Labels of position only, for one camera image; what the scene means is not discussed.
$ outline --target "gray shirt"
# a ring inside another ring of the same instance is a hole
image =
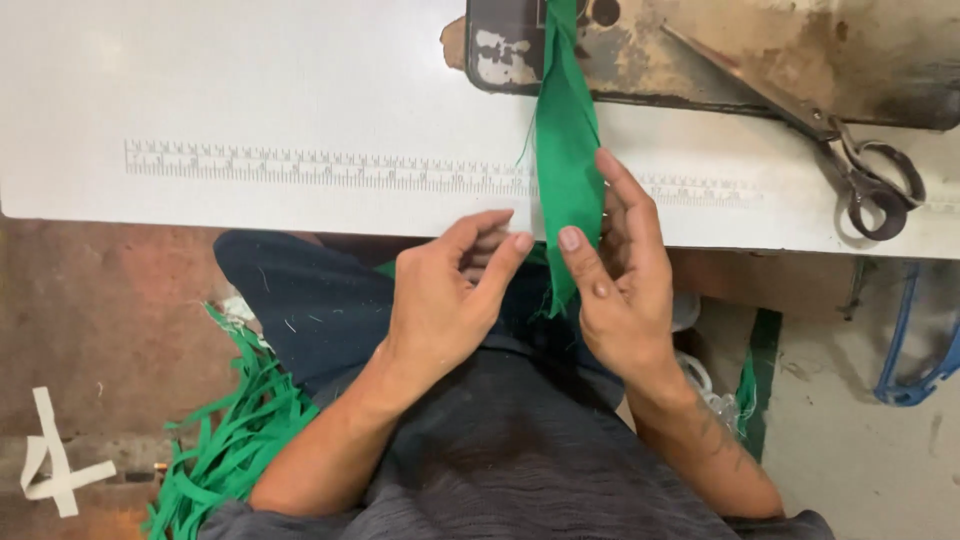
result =
[[[357,508],[229,502],[200,540],[833,537],[812,511],[721,518],[616,416],[615,390],[519,351],[482,348],[408,410]]]

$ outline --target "metal plate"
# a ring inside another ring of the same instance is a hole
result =
[[[536,94],[545,0],[468,0],[467,65],[486,91]],[[578,58],[601,101],[770,116],[659,29],[664,20],[849,122],[960,124],[960,2],[580,0]]]

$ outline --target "hand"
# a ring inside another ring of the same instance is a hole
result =
[[[397,393],[400,406],[412,405],[463,363],[496,322],[507,284],[534,244],[529,233],[498,233],[511,216],[507,209],[464,217],[396,258],[390,329],[370,367]],[[493,248],[485,268],[478,263],[462,273],[465,258],[483,246]]]
[[[648,399],[678,384],[686,390],[673,355],[672,272],[657,205],[610,151],[597,150],[595,160],[610,185],[603,259],[576,227],[563,228],[559,237],[580,289],[584,340],[628,388]]]

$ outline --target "forearm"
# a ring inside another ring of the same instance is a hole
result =
[[[276,455],[251,491],[257,510],[324,516],[363,497],[399,415],[371,361],[332,405]]]
[[[699,393],[678,385],[663,400],[630,390],[637,435],[717,514],[770,518],[783,515],[777,487],[721,425]]]

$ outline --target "right hand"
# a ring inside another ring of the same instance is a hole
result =
[[[628,390],[647,399],[684,391],[688,385],[673,354],[672,271],[657,205],[609,150],[598,149],[595,161],[609,185],[604,257],[576,227],[563,228],[558,238],[580,289],[584,340]]]

